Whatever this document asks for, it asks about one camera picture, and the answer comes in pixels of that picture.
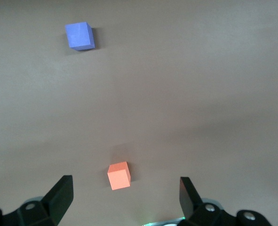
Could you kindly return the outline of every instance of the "blue cube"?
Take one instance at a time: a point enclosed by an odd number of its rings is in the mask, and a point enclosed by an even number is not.
[[[74,50],[95,48],[92,28],[87,22],[67,24],[65,30],[70,48]]]

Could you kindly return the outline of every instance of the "gray floor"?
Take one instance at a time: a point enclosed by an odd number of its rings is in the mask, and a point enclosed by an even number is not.
[[[68,47],[82,21],[95,50]],[[0,0],[0,207],[65,174],[61,226],[182,217],[180,176],[278,226],[278,0]]]

